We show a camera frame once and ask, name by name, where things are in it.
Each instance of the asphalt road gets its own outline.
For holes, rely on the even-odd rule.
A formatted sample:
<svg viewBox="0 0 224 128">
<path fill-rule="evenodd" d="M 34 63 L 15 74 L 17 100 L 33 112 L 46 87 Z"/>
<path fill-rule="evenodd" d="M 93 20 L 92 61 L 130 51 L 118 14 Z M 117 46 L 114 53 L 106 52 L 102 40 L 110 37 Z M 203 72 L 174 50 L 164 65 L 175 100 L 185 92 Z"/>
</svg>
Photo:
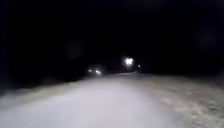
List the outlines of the asphalt road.
<svg viewBox="0 0 224 128">
<path fill-rule="evenodd" d="M 3 97 L 2 106 L 19 104 L 0 108 L 0 128 L 193 128 L 134 80 L 86 80 L 46 90 L 41 98 L 29 98 L 32 92 L 23 100 Z"/>
</svg>

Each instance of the road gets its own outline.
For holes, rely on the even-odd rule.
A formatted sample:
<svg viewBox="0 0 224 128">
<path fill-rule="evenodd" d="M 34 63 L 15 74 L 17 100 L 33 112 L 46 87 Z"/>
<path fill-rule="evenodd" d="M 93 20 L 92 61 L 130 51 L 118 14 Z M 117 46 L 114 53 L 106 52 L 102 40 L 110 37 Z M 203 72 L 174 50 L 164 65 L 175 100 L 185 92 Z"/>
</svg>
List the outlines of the road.
<svg viewBox="0 0 224 128">
<path fill-rule="evenodd" d="M 0 100 L 1 128 L 194 128 L 145 85 L 104 78 Z"/>
</svg>

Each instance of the dirt shoulder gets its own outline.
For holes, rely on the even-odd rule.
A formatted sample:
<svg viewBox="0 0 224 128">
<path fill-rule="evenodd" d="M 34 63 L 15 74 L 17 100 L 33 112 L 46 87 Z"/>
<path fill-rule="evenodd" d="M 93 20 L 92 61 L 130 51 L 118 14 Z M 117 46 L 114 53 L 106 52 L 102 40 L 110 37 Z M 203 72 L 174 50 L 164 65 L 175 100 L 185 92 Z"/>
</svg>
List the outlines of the dirt shoulder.
<svg viewBox="0 0 224 128">
<path fill-rule="evenodd" d="M 146 90 L 158 95 L 196 128 L 224 128 L 224 90 L 214 82 L 150 77 L 143 83 Z"/>
</svg>

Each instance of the street light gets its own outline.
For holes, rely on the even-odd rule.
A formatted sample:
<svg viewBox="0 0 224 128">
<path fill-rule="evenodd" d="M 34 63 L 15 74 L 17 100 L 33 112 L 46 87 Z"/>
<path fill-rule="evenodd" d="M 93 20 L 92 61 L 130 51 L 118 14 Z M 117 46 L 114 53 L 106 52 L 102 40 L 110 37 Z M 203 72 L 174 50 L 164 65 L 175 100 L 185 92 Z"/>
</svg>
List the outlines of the street light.
<svg viewBox="0 0 224 128">
<path fill-rule="evenodd" d="M 99 76 L 101 76 L 101 75 L 102 75 L 102 72 L 101 72 L 100 70 L 98 70 L 98 69 L 96 69 L 96 71 L 95 71 L 95 72 L 96 72 L 96 74 L 97 74 L 97 75 L 99 75 Z"/>
<path fill-rule="evenodd" d="M 133 67 L 133 65 L 134 65 L 134 59 L 131 58 L 131 57 L 123 58 L 123 65 L 124 65 L 125 68 L 130 70 Z"/>
</svg>

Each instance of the night sky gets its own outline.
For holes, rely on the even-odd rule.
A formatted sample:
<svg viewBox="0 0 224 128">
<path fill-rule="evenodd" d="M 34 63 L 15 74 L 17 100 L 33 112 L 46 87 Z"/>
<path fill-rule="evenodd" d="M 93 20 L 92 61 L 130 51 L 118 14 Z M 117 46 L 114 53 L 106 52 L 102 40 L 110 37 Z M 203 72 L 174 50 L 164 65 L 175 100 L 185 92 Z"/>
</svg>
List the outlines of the night sky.
<svg viewBox="0 0 224 128">
<path fill-rule="evenodd" d="M 223 68 L 218 0 L 4 1 L 2 76 L 17 83 L 70 81 L 90 64 L 119 72 L 132 56 L 143 72 L 210 75 Z"/>
</svg>

